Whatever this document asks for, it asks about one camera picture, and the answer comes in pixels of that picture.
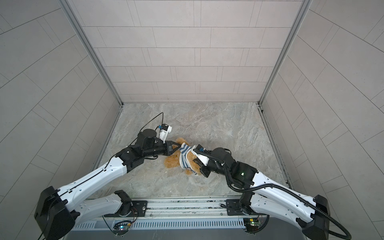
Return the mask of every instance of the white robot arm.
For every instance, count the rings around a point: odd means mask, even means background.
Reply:
[[[132,203],[122,190],[99,199],[86,198],[141,165],[148,157],[169,156],[178,150],[180,144],[166,141],[172,128],[166,124],[159,128],[160,138],[156,137],[156,131],[145,129],[138,134],[134,145],[122,149],[98,169],[59,189],[55,190],[52,186],[45,189],[34,215],[44,237],[47,240],[60,239],[74,226],[106,214],[127,216],[132,211]],[[351,239],[349,232],[330,217],[328,202],[324,197],[317,195],[314,198],[295,192],[252,166],[235,161],[226,149],[208,151],[197,145],[194,151],[209,159],[204,163],[199,158],[194,160],[200,166],[202,175],[208,177],[211,172],[222,174],[232,190],[243,193],[235,211],[249,215],[263,213],[282,219],[300,228],[312,240],[326,240],[328,233]],[[329,221],[346,235],[329,231]]]

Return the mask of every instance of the wall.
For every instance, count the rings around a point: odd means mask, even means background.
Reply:
[[[119,104],[56,0],[0,1],[0,56],[0,238],[37,239],[40,192],[89,172]]]
[[[258,101],[301,5],[69,3],[124,102]]]
[[[384,236],[383,15],[314,0],[263,104],[293,187],[326,196],[353,239]]]

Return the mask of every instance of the marble floor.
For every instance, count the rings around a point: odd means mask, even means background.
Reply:
[[[206,149],[228,148],[236,161],[254,166],[281,184],[285,182],[255,103],[126,104],[101,164],[132,142],[142,126],[161,112],[164,123],[172,126],[167,140],[182,137]],[[148,127],[154,129],[160,124],[161,116]],[[133,198],[239,195],[227,187],[222,175],[211,173],[208,178],[187,175],[181,167],[165,168],[164,159],[165,156],[159,156],[157,160],[146,160],[93,197],[120,189]]]

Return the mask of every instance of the plush toy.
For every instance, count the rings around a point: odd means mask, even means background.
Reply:
[[[165,167],[172,168],[181,166],[186,170],[185,173],[187,175],[191,175],[192,173],[194,175],[201,175],[199,165],[193,161],[195,158],[197,158],[197,155],[192,151],[194,146],[191,146],[181,137],[176,139],[175,142],[182,144],[182,146],[179,150],[164,160]]]

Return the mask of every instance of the black cable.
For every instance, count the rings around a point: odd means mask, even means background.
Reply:
[[[341,235],[341,234],[339,234],[337,232],[334,232],[334,231],[328,231],[329,234],[331,234],[333,236],[336,236],[338,238],[346,239],[346,240],[350,240],[352,238],[352,236],[349,233],[349,231],[343,225],[341,225],[338,221],[336,221],[334,218],[332,218],[329,214],[327,214],[326,212],[322,211],[318,207],[316,207],[316,206],[312,205],[311,203],[309,203],[304,198],[300,197],[299,195],[295,194],[294,192],[292,192],[292,191],[290,191],[290,190],[288,190],[288,189],[286,189],[284,187],[281,187],[281,186],[275,185],[275,184],[262,184],[262,185],[259,185],[259,186],[256,186],[256,187],[252,187],[252,188],[248,188],[248,189],[237,189],[237,188],[235,188],[234,186],[232,186],[233,180],[232,180],[232,176],[229,173],[229,166],[228,166],[228,164],[226,164],[223,160],[220,160],[220,159],[218,159],[218,158],[216,158],[216,157],[214,157],[214,156],[212,156],[212,155],[210,155],[208,153],[199,151],[197,149],[195,149],[194,151],[196,153],[199,153],[199,154],[203,155],[203,156],[206,156],[208,158],[216,160],[216,161],[218,161],[218,162],[220,162],[222,164],[223,169],[224,169],[225,179],[227,180],[228,187],[230,189],[232,189],[233,191],[244,193],[244,192],[257,191],[257,190],[260,190],[262,188],[267,188],[267,187],[270,187],[270,188],[274,188],[275,187],[277,189],[280,189],[280,190],[288,193],[289,195],[292,195],[293,197],[295,197],[296,199],[298,199],[299,201],[304,203],[304,206],[312,208],[313,210],[315,210],[316,212],[318,212],[319,214],[321,214],[322,216],[327,218],[329,221],[334,223],[339,229],[341,229],[345,233],[345,235]]]
[[[113,234],[115,234],[115,233],[112,231],[112,229],[109,227],[109,225],[108,225],[107,221],[105,220],[104,216],[102,216],[102,217],[103,217],[103,219],[104,219],[105,224],[106,224],[107,227],[109,228],[109,230],[111,230],[111,232],[112,232]]]

